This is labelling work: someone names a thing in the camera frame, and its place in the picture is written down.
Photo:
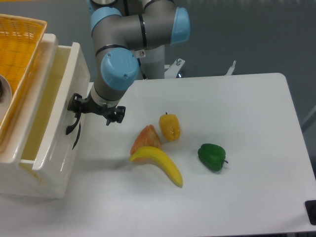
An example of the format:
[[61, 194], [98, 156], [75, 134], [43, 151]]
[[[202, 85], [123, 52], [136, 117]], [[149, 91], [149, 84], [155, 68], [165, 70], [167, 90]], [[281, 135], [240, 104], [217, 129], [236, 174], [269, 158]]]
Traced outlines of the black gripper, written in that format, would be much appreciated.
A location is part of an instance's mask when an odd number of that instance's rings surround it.
[[122, 123], [126, 107], [108, 107], [107, 104], [98, 105], [91, 97], [83, 99], [80, 94], [74, 93], [68, 102], [67, 110], [73, 112], [77, 119], [81, 117], [82, 113], [93, 113], [103, 116], [106, 118], [106, 126], [108, 126], [114, 122]]

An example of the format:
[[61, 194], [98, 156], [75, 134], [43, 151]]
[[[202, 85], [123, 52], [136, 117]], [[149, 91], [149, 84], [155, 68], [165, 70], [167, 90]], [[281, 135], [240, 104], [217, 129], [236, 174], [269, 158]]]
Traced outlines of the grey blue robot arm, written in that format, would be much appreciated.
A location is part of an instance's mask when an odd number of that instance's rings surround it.
[[134, 52], [187, 41], [189, 14], [172, 0], [90, 0], [87, 4], [98, 77], [87, 97], [78, 93], [71, 97], [68, 110], [76, 120], [93, 113], [107, 123], [120, 123], [125, 107], [119, 101], [141, 75]]

